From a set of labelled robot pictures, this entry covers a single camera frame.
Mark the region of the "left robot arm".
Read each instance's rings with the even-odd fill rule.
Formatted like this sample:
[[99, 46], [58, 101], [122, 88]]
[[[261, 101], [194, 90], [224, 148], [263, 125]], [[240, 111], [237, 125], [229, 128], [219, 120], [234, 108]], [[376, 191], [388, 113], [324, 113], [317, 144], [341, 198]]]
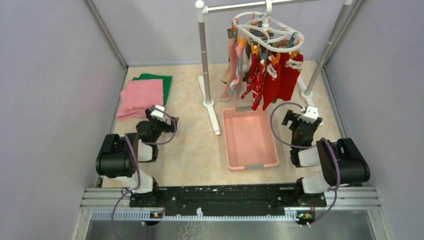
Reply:
[[146, 109], [145, 114], [147, 119], [136, 125], [136, 132], [104, 137], [95, 169], [98, 175], [125, 184], [131, 193], [141, 194], [141, 200], [154, 207], [161, 194], [154, 189], [156, 180], [144, 173], [139, 163], [158, 159], [159, 145], [168, 144], [175, 137], [179, 118], [168, 115], [159, 105]]

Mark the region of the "red santa sock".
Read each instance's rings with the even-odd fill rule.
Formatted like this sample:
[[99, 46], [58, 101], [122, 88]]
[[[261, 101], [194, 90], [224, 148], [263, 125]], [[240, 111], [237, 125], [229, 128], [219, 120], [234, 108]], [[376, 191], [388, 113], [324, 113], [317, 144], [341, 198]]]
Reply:
[[270, 54], [268, 57], [269, 64], [266, 66], [263, 86], [263, 111], [274, 101], [280, 88], [280, 57], [281, 54], [279, 52]]
[[304, 56], [297, 53], [294, 57], [290, 57], [289, 53], [283, 53], [280, 57], [279, 64], [281, 66], [278, 74], [280, 82], [275, 98], [283, 101], [290, 101], [293, 96], [298, 77], [303, 69]]

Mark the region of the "argyle beige sock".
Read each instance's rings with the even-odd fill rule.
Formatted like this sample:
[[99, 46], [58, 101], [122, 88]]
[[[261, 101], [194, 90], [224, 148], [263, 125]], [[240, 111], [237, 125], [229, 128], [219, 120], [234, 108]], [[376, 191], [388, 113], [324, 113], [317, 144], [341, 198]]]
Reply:
[[247, 82], [251, 71], [252, 47], [249, 42], [246, 43], [243, 53], [243, 82]]

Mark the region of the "pink sock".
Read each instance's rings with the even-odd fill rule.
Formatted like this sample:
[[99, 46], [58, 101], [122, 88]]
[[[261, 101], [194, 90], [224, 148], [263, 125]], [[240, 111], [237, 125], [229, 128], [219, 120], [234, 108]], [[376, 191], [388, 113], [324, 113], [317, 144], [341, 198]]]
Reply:
[[226, 86], [221, 95], [221, 99], [223, 101], [229, 100], [233, 94], [235, 93], [233, 90], [232, 82], [237, 79], [237, 65], [238, 65], [238, 57], [236, 52], [236, 47], [238, 46], [238, 42], [236, 39], [232, 39], [228, 44], [228, 53], [229, 53], [229, 64], [228, 64], [228, 74], [225, 78]]
[[236, 98], [241, 97], [241, 90], [243, 86], [243, 65], [244, 65], [244, 52], [245, 52], [246, 43], [238, 43], [235, 48], [236, 52], [236, 69], [235, 69], [235, 79], [231, 82], [232, 91], [235, 94]]

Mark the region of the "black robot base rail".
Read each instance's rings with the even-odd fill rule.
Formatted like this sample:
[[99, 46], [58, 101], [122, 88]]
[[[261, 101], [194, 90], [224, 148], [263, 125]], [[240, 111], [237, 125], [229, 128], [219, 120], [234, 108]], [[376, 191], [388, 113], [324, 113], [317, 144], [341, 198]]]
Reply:
[[164, 221], [312, 223], [327, 207], [324, 193], [305, 194], [295, 183], [201, 186], [154, 185], [133, 193], [129, 206], [149, 225]]

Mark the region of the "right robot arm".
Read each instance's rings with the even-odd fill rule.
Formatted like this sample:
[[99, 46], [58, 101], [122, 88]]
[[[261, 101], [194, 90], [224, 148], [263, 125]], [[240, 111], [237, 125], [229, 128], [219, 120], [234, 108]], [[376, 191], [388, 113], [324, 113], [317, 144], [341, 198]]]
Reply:
[[322, 118], [312, 122], [301, 118], [300, 114], [288, 110], [282, 121], [286, 126], [291, 122], [290, 160], [297, 168], [317, 167], [321, 170], [296, 181], [293, 200], [299, 206], [307, 206], [314, 194], [341, 186], [355, 185], [369, 181], [370, 168], [351, 138], [337, 141], [318, 140], [313, 145], [314, 133]]

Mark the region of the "red snowflake sock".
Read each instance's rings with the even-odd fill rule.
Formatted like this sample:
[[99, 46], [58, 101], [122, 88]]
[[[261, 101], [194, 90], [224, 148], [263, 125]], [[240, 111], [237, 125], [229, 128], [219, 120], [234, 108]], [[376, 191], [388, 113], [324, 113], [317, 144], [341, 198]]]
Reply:
[[252, 54], [252, 62], [251, 62], [251, 66], [250, 66], [250, 72], [248, 75], [248, 80], [247, 80], [247, 87], [245, 92], [241, 95], [241, 99], [244, 99], [254, 88], [254, 82], [256, 80], [256, 75], [257, 75], [257, 69], [259, 66], [259, 54], [258, 53], [253, 53]]
[[261, 59], [257, 73], [255, 75], [255, 81], [253, 84], [253, 102], [252, 102], [252, 110], [256, 111], [263, 97], [263, 85], [264, 85], [264, 68], [266, 65], [266, 60]]

